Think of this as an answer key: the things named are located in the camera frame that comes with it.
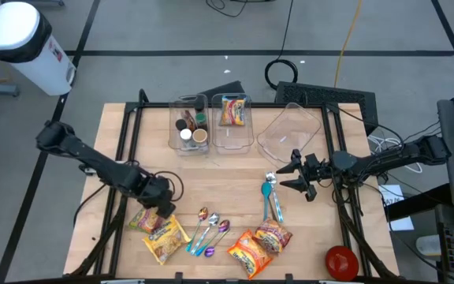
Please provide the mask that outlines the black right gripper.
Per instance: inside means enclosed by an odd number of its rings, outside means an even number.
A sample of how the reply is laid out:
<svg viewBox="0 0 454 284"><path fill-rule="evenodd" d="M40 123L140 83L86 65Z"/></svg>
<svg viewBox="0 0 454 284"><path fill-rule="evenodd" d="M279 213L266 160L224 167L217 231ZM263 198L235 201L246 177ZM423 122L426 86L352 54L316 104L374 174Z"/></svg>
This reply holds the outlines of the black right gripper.
<svg viewBox="0 0 454 284"><path fill-rule="evenodd" d="M290 163L277 170L277 174L292 174L295 170L299 171L299 177L293 180L281 181L280 185L295 189L298 192L304 192L307 202L314 201L317 196L315 187L311 184L313 181L321 181L332 177L329 164L322 160L318 161L315 154L309 154L304 157L301 164L301 154L298 149L293 149Z"/></svg>

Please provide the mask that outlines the green orange ramen pack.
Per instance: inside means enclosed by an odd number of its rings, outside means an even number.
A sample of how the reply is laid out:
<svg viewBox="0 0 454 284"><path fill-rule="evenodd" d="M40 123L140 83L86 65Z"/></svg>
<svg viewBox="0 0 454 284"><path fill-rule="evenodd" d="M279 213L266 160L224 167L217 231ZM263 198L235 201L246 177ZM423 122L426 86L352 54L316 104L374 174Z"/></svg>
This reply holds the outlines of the green orange ramen pack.
<svg viewBox="0 0 454 284"><path fill-rule="evenodd" d="M157 208L142 208L129 222L131 229L143 231L152 234L164 222L164 218L157 214Z"/></svg>

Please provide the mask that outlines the rainbow spoon teal handle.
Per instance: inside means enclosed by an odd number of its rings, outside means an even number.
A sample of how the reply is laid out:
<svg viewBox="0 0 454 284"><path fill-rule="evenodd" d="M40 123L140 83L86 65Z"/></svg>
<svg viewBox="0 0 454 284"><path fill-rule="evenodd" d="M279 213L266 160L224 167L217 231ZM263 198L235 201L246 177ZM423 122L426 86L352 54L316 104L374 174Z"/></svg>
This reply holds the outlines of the rainbow spoon teal handle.
<svg viewBox="0 0 454 284"><path fill-rule="evenodd" d="M195 239L195 236L201 226L201 223L208 217L209 213L208 213L208 208L207 207L202 207L200 210L199 210L199 213L198 213L198 222L196 224L196 227L195 227L195 230L194 230L194 233L192 234L191 236L191 239L190 241L188 242L187 244L187 247L186 247L186 251L187 252L190 252L192 250L192 244L194 242L194 239Z"/></svg>

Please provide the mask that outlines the white lid seasoning jar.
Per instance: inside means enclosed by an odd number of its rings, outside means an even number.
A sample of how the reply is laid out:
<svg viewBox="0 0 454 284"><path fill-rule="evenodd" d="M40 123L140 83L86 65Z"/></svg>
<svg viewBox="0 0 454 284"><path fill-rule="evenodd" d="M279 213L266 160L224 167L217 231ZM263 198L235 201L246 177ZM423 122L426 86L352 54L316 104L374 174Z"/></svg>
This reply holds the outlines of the white lid seasoning jar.
<svg viewBox="0 0 454 284"><path fill-rule="evenodd" d="M191 148L193 146L192 131L188 128L180 131L180 140L184 148Z"/></svg>

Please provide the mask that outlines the red brown ramen pack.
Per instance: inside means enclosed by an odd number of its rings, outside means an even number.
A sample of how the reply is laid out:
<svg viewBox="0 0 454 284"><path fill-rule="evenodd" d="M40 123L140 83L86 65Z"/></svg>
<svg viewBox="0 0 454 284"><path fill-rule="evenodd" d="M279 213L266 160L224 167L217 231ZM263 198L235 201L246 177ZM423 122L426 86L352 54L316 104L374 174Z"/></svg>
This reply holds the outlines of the red brown ramen pack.
<svg viewBox="0 0 454 284"><path fill-rule="evenodd" d="M268 252L281 253L293 234L273 219L264 220L255 230L254 239Z"/></svg>

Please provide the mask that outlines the tan lid seasoning jar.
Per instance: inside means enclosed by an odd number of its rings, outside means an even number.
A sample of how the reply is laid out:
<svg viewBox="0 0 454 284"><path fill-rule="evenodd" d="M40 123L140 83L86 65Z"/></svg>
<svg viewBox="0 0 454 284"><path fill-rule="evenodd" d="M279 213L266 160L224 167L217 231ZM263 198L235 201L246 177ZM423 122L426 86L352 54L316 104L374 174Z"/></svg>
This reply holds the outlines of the tan lid seasoning jar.
<svg viewBox="0 0 454 284"><path fill-rule="evenodd" d="M196 129L192 133L195 146L206 147L208 145L208 132L205 129Z"/></svg>

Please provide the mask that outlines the rainbow spoon green handle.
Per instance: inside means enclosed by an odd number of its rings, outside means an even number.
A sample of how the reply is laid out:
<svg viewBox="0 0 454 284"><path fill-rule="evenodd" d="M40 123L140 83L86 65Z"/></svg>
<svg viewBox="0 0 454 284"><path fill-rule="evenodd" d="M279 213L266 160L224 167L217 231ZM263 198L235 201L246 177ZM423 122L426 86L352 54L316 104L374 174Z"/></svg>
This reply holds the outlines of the rainbow spoon green handle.
<svg viewBox="0 0 454 284"><path fill-rule="evenodd" d="M230 227L230 221L228 219L223 220L220 222L218 225L218 232L214 234L213 237L211 237L202 247L198 249L198 251L195 253L196 256L200 256L204 250L208 247L208 245L219 235L225 233Z"/></svg>

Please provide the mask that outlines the rainbow spoon purple bowl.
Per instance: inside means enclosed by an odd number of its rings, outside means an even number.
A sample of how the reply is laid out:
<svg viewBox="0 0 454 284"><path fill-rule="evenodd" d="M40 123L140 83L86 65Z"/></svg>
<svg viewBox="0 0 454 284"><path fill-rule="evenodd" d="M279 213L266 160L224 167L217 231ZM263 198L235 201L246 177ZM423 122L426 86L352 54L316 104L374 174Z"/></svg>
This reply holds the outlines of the rainbow spoon purple bowl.
<svg viewBox="0 0 454 284"><path fill-rule="evenodd" d="M229 232L229 230L226 230L225 232L223 232L221 234L221 236L209 247L206 248L205 252L204 252L204 256L205 257L211 257L214 252L215 252L215 247L217 246L217 244L222 240L222 238Z"/></svg>

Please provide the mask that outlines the brown orange snack pouch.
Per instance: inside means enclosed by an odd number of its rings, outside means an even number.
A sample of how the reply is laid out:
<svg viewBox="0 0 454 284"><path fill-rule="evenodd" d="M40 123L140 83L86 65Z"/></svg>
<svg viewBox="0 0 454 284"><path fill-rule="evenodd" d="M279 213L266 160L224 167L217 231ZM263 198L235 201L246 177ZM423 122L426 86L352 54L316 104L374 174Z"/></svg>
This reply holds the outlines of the brown orange snack pouch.
<svg viewBox="0 0 454 284"><path fill-rule="evenodd" d="M189 110L184 110L181 113L182 118L185 120L187 124L187 128L190 129L192 132L196 130L196 123L195 119L193 118L192 114L190 113Z"/></svg>

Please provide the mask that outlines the yellow red ramen pack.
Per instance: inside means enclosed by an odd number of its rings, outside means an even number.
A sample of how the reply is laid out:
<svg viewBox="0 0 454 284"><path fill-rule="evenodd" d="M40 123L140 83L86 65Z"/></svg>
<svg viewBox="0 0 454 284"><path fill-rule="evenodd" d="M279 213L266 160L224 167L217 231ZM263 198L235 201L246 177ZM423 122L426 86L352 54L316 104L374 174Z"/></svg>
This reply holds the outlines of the yellow red ramen pack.
<svg viewBox="0 0 454 284"><path fill-rule="evenodd" d="M221 115L220 126L245 126L246 115L245 105L247 102L246 97L231 98L223 96L221 98Z"/></svg>

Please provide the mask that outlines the orange chicken ramen pack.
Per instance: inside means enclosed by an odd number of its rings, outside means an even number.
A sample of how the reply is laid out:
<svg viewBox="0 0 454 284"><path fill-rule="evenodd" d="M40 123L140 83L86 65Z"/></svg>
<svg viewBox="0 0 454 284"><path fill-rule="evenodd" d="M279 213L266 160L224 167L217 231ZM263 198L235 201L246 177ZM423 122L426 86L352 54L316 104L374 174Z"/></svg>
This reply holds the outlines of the orange chicken ramen pack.
<svg viewBox="0 0 454 284"><path fill-rule="evenodd" d="M250 230L242 233L227 252L244 268L249 280L262 272L273 260L273 257L255 241Z"/></svg>

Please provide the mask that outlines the clear plastic bin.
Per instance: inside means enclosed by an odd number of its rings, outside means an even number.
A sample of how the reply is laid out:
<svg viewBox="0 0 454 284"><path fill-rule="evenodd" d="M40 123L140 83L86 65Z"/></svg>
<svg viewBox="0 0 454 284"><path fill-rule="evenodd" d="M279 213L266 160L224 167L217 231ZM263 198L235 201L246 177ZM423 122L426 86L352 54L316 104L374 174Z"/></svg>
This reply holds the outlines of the clear plastic bin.
<svg viewBox="0 0 454 284"><path fill-rule="evenodd" d="M219 125L221 115L221 98L223 96L231 98L247 98L245 105L245 126ZM211 142L216 147L218 154L230 155L248 153L254 143L250 96L244 93L225 93L215 95L211 102L211 114Z"/></svg>
<svg viewBox="0 0 454 284"><path fill-rule="evenodd" d="M322 123L297 103L288 103L283 111L257 136L259 153L276 167L291 162L292 151L302 151Z"/></svg>
<svg viewBox="0 0 454 284"><path fill-rule="evenodd" d="M195 119L196 112L194 110L195 98L202 97L205 103L204 114L207 116L207 132L208 132L208 145L206 147L197 147L194 144L191 148L184 148L180 140L180 131L177 130L175 122L178 119L183 119L181 113L184 110L189 110ZM198 95L184 95L177 97L174 101L169 103L169 140L168 145L178 155L205 155L209 151L210 145L210 111L208 98L204 94Z"/></svg>

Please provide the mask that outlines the black perforated panel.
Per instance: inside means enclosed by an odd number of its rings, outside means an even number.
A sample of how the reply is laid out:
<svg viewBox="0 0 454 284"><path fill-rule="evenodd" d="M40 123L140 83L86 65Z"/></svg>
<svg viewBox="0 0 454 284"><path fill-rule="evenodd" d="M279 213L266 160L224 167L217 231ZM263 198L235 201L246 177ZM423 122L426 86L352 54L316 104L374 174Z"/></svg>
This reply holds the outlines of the black perforated panel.
<svg viewBox="0 0 454 284"><path fill-rule="evenodd" d="M275 103L297 103L306 107L324 103L357 103L366 134L370 135L378 126L376 97L373 92L284 81L274 85L274 90L276 91Z"/></svg>

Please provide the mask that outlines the red bowl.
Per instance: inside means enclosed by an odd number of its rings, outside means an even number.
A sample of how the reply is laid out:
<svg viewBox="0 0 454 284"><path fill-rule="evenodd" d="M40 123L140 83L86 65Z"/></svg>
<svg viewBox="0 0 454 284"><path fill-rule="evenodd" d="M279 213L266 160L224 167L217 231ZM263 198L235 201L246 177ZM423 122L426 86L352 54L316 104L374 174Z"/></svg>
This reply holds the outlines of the red bowl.
<svg viewBox="0 0 454 284"><path fill-rule="evenodd" d="M358 276L359 261L355 253L345 246L334 246L326 253L326 269L339 281L351 281Z"/></svg>

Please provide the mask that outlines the white computer mouse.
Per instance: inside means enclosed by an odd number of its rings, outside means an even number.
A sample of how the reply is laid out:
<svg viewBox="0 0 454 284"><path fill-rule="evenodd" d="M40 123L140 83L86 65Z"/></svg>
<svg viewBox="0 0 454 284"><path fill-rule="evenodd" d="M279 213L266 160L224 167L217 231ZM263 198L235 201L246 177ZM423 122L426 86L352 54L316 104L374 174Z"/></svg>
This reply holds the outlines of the white computer mouse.
<svg viewBox="0 0 454 284"><path fill-rule="evenodd" d="M441 256L441 242L437 234L418 237L415 247L424 256Z"/></svg>

